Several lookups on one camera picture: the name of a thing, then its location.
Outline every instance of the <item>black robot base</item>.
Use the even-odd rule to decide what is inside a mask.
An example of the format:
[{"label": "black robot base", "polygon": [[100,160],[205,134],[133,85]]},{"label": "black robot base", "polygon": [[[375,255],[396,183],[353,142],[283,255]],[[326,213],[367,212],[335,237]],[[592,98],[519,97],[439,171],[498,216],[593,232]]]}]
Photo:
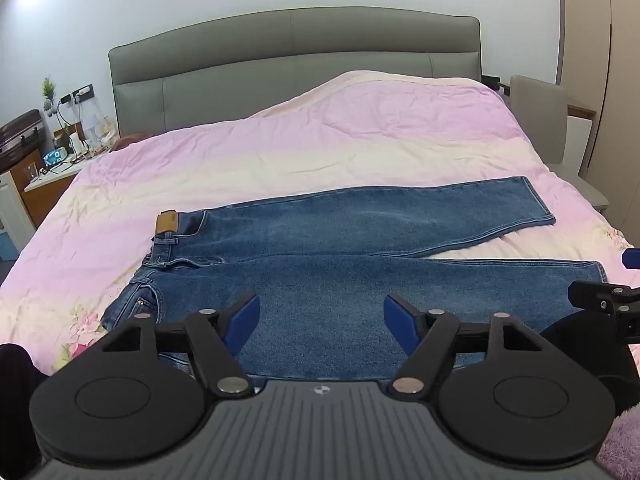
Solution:
[{"label": "black robot base", "polygon": [[[575,282],[569,298],[638,341],[640,290]],[[609,392],[508,314],[463,323],[391,294],[381,318],[409,357],[389,381],[258,384],[233,354],[259,309],[250,294],[180,324],[134,318],[106,335],[31,399],[48,457],[33,478],[611,478],[594,461],[614,418]],[[163,352],[188,354],[193,377]],[[460,352],[486,356],[453,370]]]}]

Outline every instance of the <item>pink fuzzy blanket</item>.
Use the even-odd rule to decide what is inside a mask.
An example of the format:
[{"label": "pink fuzzy blanket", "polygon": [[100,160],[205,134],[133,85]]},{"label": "pink fuzzy blanket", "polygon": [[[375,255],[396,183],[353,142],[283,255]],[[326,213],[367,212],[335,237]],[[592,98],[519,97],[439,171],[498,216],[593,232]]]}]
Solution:
[{"label": "pink fuzzy blanket", "polygon": [[613,421],[598,462],[620,480],[640,480],[640,405]]}]

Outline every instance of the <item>upholstered headboard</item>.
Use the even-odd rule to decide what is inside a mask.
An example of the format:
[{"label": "upholstered headboard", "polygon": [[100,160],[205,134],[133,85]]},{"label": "upholstered headboard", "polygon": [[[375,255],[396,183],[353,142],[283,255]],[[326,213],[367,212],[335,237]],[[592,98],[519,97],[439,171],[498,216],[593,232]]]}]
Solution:
[{"label": "upholstered headboard", "polygon": [[377,7],[273,10],[109,53],[123,136],[248,117],[349,70],[481,76],[476,18]]}]

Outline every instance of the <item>floral pattern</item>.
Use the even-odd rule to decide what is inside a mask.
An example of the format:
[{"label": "floral pattern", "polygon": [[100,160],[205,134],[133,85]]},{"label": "floral pattern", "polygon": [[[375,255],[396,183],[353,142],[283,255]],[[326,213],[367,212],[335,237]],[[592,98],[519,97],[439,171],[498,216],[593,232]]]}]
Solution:
[{"label": "floral pattern", "polygon": [[613,241],[617,251],[623,252],[626,249],[633,247],[633,245],[625,240],[625,235],[623,235],[622,232],[613,228],[606,222],[599,225],[599,231]]},{"label": "floral pattern", "polygon": [[66,342],[62,344],[58,360],[54,364],[55,370],[60,370],[71,359],[79,356],[105,333],[100,324],[100,316],[95,312],[74,308],[69,311],[69,315],[71,316],[71,327]]}]

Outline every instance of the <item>blue denim jeans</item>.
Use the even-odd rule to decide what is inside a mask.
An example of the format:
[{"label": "blue denim jeans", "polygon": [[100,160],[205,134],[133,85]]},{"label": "blue denim jeans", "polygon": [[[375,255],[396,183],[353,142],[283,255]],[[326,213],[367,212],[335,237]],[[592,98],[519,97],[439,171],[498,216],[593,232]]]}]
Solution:
[{"label": "blue denim jeans", "polygon": [[147,266],[258,256],[420,258],[556,219],[523,176],[442,187],[354,187],[180,213],[154,238]]},{"label": "blue denim jeans", "polygon": [[[384,325],[390,292],[467,321],[506,310],[539,331],[574,312],[567,286],[604,280],[598,263],[418,257],[553,221],[524,177],[345,189],[180,213],[177,232],[155,236],[103,325],[112,330],[140,312],[178,321],[252,290],[261,317],[239,355],[248,373],[388,378],[405,359]],[[165,358],[186,364],[183,356]]]}]

